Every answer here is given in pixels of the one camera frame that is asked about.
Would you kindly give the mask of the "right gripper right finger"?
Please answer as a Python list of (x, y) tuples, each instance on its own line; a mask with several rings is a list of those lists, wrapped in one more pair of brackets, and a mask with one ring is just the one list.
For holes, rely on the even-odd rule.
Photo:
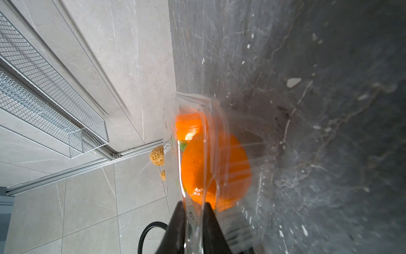
[(203, 209), (203, 252), (232, 254), (209, 203), (205, 203)]

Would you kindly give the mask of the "clear clamshell container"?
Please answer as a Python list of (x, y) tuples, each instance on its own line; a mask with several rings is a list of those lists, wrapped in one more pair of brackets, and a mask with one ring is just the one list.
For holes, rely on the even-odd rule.
[(164, 109), (168, 193), (186, 214), (186, 254), (242, 253), (261, 242), (266, 228), (265, 179), (270, 173), (270, 129), (258, 117), (210, 97), (177, 93)]

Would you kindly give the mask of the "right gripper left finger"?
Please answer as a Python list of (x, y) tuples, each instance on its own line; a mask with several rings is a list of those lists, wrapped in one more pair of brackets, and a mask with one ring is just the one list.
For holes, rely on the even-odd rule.
[(173, 212), (169, 225), (156, 254), (184, 254), (186, 233), (186, 212), (184, 204), (179, 201)]

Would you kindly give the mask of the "leafy twin oranges container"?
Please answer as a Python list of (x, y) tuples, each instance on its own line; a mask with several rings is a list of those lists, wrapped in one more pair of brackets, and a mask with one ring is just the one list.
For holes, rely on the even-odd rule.
[(185, 194), (219, 212), (234, 207), (251, 186), (252, 170), (238, 138), (202, 112), (177, 115), (180, 180)]

